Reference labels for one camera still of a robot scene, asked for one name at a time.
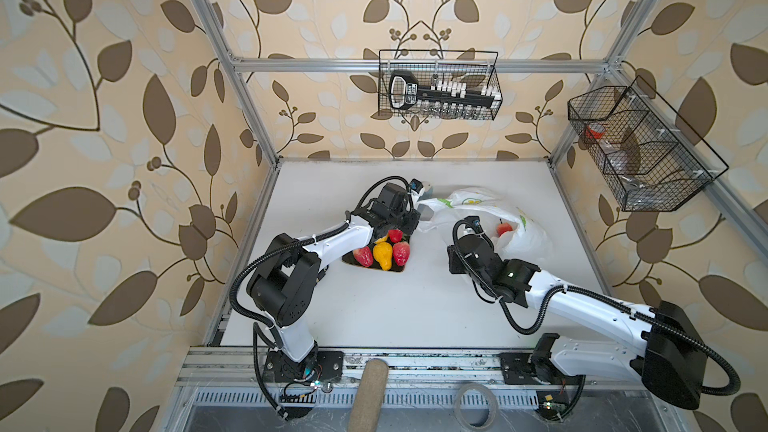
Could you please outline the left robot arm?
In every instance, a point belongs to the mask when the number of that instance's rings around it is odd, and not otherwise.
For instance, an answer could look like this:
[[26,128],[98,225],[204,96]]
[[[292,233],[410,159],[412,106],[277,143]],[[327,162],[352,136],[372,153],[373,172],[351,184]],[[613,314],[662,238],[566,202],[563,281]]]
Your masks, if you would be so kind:
[[370,249],[392,230],[412,234],[425,191],[417,179],[387,176],[366,190],[338,226],[304,238],[275,236],[233,279],[228,301],[234,313],[252,322],[255,379],[279,418],[306,415],[308,398],[331,391],[343,374],[343,352],[321,349],[304,320],[328,267]]

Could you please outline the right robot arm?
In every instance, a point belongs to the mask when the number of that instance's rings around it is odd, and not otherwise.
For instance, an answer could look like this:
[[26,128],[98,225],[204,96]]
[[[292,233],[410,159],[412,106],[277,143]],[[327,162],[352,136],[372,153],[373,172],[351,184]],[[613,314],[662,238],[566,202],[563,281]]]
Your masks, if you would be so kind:
[[468,276],[479,297],[498,305],[517,334],[539,337],[529,363],[542,382],[637,382],[685,410],[698,409],[704,395],[733,396],[741,389],[736,368],[671,302],[620,301],[525,260],[503,259],[476,216],[453,225],[447,252],[451,272]]

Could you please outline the white plastic bag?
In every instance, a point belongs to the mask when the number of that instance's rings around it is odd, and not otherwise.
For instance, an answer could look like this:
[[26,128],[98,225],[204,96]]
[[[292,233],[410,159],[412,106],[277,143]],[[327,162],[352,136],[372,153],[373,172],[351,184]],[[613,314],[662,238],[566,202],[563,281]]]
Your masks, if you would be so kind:
[[[495,252],[502,259],[523,259],[538,263],[554,250],[553,242],[537,221],[501,195],[486,188],[457,189],[446,197],[422,200],[419,208],[429,210],[431,214],[419,222],[417,230],[422,233],[435,231],[446,244],[451,242],[451,230],[458,220],[478,216],[484,233],[491,239]],[[515,231],[498,237],[496,225],[500,222],[511,223]]]

